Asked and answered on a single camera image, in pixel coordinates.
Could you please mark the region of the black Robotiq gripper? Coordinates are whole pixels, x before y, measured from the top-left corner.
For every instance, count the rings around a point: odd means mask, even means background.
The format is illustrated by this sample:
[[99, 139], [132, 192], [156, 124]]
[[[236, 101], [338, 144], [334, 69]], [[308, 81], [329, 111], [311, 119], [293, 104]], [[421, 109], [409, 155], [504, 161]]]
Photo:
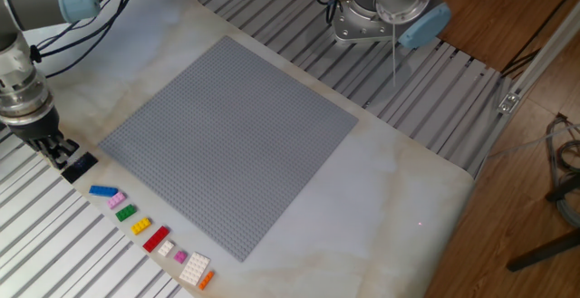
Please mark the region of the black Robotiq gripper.
[[9, 126], [8, 129], [23, 141], [29, 141], [29, 146], [43, 155], [54, 168], [64, 168], [68, 160], [79, 149], [79, 145], [71, 139], [61, 136], [59, 130], [60, 117], [56, 108], [52, 108], [41, 119], [21, 126]]

